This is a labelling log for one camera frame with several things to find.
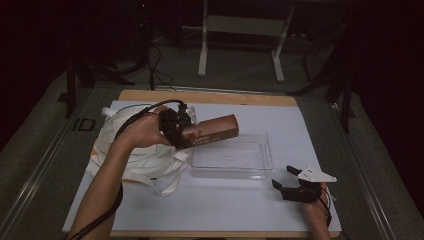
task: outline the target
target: clear plastic container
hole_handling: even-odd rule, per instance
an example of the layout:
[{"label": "clear plastic container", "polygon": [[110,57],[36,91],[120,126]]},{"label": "clear plastic container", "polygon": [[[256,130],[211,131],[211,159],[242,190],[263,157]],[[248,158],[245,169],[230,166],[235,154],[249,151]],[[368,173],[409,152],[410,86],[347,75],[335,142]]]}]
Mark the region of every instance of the clear plastic container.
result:
[{"label": "clear plastic container", "polygon": [[273,164],[264,130],[240,130],[239,136],[195,147],[191,174],[207,178],[265,179]]}]

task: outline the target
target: white tabletop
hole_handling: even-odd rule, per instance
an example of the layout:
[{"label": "white tabletop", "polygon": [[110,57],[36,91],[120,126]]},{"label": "white tabletop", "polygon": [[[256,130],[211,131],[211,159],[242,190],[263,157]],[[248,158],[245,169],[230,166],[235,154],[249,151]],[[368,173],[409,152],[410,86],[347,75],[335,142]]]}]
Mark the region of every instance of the white tabletop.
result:
[{"label": "white tabletop", "polygon": [[[111,108],[120,109],[132,104],[134,102],[114,101]],[[310,165],[320,169],[299,108],[187,104],[195,106],[199,121],[235,114],[241,129],[266,130],[274,163],[271,176],[264,180],[196,178],[191,176],[191,168],[188,167],[181,174],[178,189],[167,197],[157,196],[152,188],[143,184],[124,183],[124,198],[116,213],[112,235],[175,237],[307,235],[309,229],[300,204],[282,200],[280,192],[271,185],[271,179],[275,179],[285,187],[298,186],[297,177],[286,172],[287,165],[298,169]],[[86,172],[63,231],[70,230],[91,180],[91,175]],[[340,232],[341,225],[334,207],[331,208],[331,214],[333,219],[329,230],[333,233]]]}]

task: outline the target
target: human hand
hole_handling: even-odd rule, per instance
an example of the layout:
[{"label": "human hand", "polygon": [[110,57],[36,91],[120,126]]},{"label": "human hand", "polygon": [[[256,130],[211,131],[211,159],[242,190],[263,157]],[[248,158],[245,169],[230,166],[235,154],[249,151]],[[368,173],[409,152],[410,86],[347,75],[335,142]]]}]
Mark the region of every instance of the human hand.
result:
[{"label": "human hand", "polygon": [[313,203],[302,203],[303,213],[311,227],[314,239],[330,239],[330,233],[327,226],[327,209],[328,205],[327,193],[324,189],[327,188],[326,183],[321,183],[321,196],[320,198],[325,203],[322,204],[319,200]]},{"label": "human hand", "polygon": [[166,106],[161,105],[153,112],[144,114],[129,125],[116,141],[125,141],[131,148],[145,148],[154,144],[171,145],[159,131],[159,113],[167,109]]}]

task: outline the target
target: rectangular box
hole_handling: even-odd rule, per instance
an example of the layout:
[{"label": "rectangular box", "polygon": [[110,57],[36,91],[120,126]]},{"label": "rectangular box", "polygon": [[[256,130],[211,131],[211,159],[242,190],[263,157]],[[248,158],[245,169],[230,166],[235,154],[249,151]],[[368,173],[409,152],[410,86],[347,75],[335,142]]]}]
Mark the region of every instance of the rectangular box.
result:
[{"label": "rectangular box", "polygon": [[272,168],[268,134],[240,130],[239,136],[194,148],[193,177],[265,179]]}]

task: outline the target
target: human arm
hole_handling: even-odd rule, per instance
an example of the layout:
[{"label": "human arm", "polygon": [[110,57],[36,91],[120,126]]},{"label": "human arm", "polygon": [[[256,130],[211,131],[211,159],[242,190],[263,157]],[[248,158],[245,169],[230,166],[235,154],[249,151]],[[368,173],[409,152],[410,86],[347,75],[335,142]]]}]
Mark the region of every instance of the human arm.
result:
[{"label": "human arm", "polygon": [[[149,147],[153,144],[169,145],[159,132],[159,120],[156,116],[166,109],[164,106],[159,106],[153,114],[145,114],[129,125],[111,144],[104,163],[84,195],[69,236],[76,234],[113,205],[128,158],[134,148]],[[114,215],[93,229],[84,239],[108,239],[113,221]]]},{"label": "human arm", "polygon": [[[321,183],[321,199],[325,204],[328,204],[327,194],[324,189],[327,188],[326,183]],[[327,226],[327,209],[319,201],[312,203],[302,204],[303,213],[306,220],[311,228],[312,236],[314,240],[328,240],[330,239],[330,232]]]}]

